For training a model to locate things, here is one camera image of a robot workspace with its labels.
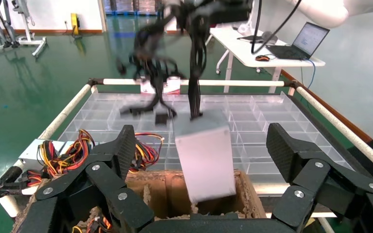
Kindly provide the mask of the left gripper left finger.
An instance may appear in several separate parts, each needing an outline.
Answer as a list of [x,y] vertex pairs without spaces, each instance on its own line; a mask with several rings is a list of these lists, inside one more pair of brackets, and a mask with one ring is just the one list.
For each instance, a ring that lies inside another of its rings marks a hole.
[[114,233],[138,233],[152,223],[154,212],[125,182],[135,148],[134,128],[124,125],[115,140],[95,146],[77,169],[40,188],[34,231],[69,233],[95,206]]

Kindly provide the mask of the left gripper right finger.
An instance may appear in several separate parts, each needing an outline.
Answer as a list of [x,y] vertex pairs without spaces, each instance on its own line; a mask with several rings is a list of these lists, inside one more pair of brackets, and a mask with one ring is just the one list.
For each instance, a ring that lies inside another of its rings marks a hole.
[[289,183],[272,219],[300,231],[320,204],[350,220],[354,231],[373,231],[373,178],[335,163],[316,144],[291,137],[279,123],[269,125],[266,147]]

